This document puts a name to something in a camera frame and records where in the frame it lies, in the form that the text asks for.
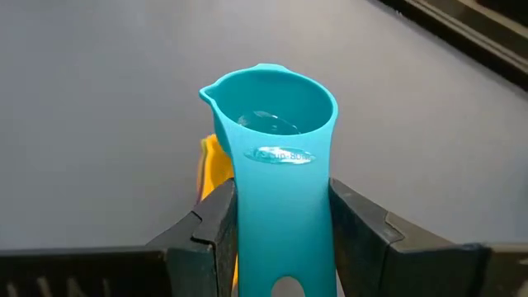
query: measuring jug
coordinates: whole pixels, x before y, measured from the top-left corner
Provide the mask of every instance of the measuring jug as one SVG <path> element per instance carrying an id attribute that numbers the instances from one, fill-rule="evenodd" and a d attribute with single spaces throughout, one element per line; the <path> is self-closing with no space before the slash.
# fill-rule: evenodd
<path id="1" fill-rule="evenodd" d="M 200 90 L 231 157 L 238 192 L 238 292 L 269 297 L 283 276 L 307 297 L 336 296 L 329 155 L 337 103 L 321 84 L 275 64 Z"/>

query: yellow cloth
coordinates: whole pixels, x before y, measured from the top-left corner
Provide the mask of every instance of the yellow cloth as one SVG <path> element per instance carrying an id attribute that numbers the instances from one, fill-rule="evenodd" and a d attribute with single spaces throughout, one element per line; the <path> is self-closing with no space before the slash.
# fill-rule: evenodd
<path id="1" fill-rule="evenodd" d="M 198 168 L 198 189 L 200 200 L 204 200 L 217 187 L 233 177 L 231 159 L 222 150 L 216 135 L 212 134 L 201 141 L 202 156 Z M 234 267 L 233 287 L 238 282 L 238 256 Z"/>

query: gray table surface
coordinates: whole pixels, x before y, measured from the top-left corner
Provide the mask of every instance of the gray table surface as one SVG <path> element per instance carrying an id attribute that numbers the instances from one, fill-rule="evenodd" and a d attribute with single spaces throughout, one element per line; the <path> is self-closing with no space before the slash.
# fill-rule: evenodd
<path id="1" fill-rule="evenodd" d="M 458 243 L 528 241 L 528 96 L 368 0 L 2 0 L 0 248 L 144 244 L 196 197 L 200 87 L 319 80 L 332 174 Z"/>

